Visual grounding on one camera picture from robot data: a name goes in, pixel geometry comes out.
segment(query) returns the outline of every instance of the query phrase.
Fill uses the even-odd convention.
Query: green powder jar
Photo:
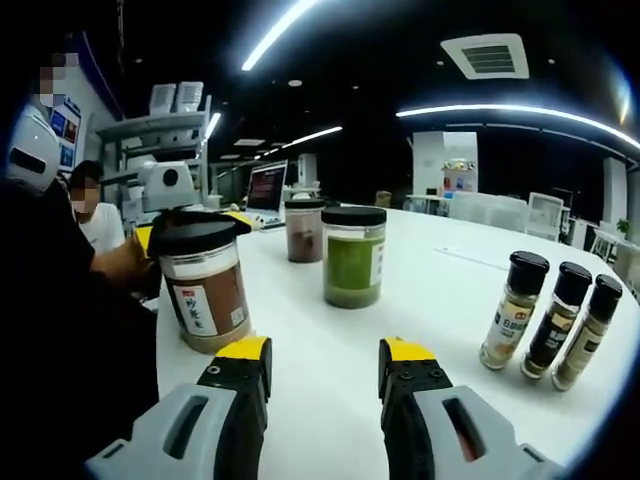
[[[336,307],[368,307],[380,298],[387,212],[331,207],[324,225],[324,298]]]

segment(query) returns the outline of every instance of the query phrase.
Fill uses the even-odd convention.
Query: ceiling light
[[[207,125],[207,130],[204,133],[203,142],[206,142],[207,140],[209,140],[209,137],[211,136],[213,131],[216,129],[216,126],[218,125],[220,118],[222,118],[221,113],[216,112],[213,115],[211,115],[211,120],[209,121],[209,125]]]
[[[502,111],[510,111],[510,112],[526,112],[526,113],[538,113],[540,115],[551,115],[553,117],[564,118],[567,120],[573,120],[574,122],[583,123],[585,125],[589,125],[591,127],[595,127],[598,130],[602,130],[607,132],[620,140],[628,143],[629,145],[635,147],[640,150],[640,143],[631,138],[629,135],[626,135],[615,128],[609,127],[600,122],[596,122],[595,120],[591,120],[589,118],[580,117],[578,115],[574,115],[572,113],[561,112],[559,110],[551,110],[548,108],[541,107],[528,107],[525,105],[499,105],[499,104],[480,104],[480,105],[447,105],[443,107],[429,107],[429,108],[419,108],[416,110],[405,110],[402,112],[396,113],[397,117],[411,117],[414,115],[424,115],[428,113],[440,113],[440,112],[458,112],[458,111],[467,111],[467,110],[502,110]]]
[[[265,141],[257,138],[241,138],[234,145],[236,147],[257,147],[262,145]]]
[[[323,130],[321,132],[314,133],[313,135],[307,135],[306,137],[294,140],[293,142],[283,146],[282,148],[289,148],[293,145],[298,145],[299,143],[308,142],[309,140],[313,140],[314,138],[322,137],[323,135],[329,135],[330,133],[339,132],[340,130],[342,130],[342,127],[333,127],[328,130]]]
[[[242,70],[248,72],[251,70],[258,60],[264,55],[264,53],[275,43],[276,40],[282,35],[287,28],[293,24],[298,18],[300,18],[307,10],[313,7],[318,0],[298,0],[296,4],[289,9],[287,13],[283,15],[283,17],[278,20],[269,33],[265,35],[265,37],[260,41],[258,46],[255,48],[247,61],[242,65]]]
[[[631,94],[628,93],[625,99],[622,101],[622,105],[620,106],[620,125],[622,125],[627,116],[629,115],[629,111],[631,110]]]

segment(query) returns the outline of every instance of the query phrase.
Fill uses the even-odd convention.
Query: poster
[[[66,145],[60,145],[60,170],[73,170],[74,149]]]
[[[81,117],[80,108],[68,96],[63,97],[63,101],[54,102],[50,124],[60,141],[60,170],[71,172],[75,166]]]

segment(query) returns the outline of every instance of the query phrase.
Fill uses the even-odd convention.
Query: product label
[[[487,335],[489,353],[496,358],[510,358],[522,339],[533,308],[523,308],[503,300]]]
[[[345,290],[364,290],[382,280],[384,238],[327,239],[327,282]]]
[[[212,337],[218,334],[204,287],[173,286],[185,328],[191,335]]]
[[[236,308],[233,312],[231,312],[231,323],[233,324],[234,328],[240,325],[242,322],[244,322],[244,319],[245,319],[245,316],[244,316],[244,309],[242,308],[242,305]]]
[[[582,371],[591,360],[601,341],[602,337],[600,335],[596,335],[583,325],[576,339],[569,347],[565,362],[572,369]]]
[[[573,320],[557,313],[545,313],[540,328],[531,342],[531,361],[541,367],[548,367],[553,362],[564,344]]]
[[[384,243],[374,245],[371,250],[371,278],[369,285],[377,285],[382,281],[382,258],[384,256]]]

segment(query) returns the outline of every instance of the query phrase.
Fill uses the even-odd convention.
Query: air vent
[[[515,33],[454,38],[440,45],[469,80],[529,78],[524,44]]]

